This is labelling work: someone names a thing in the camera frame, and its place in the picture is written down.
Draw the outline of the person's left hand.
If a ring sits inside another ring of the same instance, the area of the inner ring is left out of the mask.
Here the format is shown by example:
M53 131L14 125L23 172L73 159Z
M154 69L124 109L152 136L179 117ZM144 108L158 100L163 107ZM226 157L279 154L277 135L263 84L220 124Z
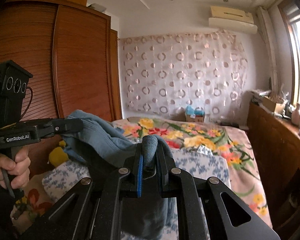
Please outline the person's left hand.
M8 174L13 175L11 181L12 189L22 189L29 182L31 160L29 158L29 146L23 146L15 156L15 160L0 154L0 185L5 189L6 185L2 174L6 170Z

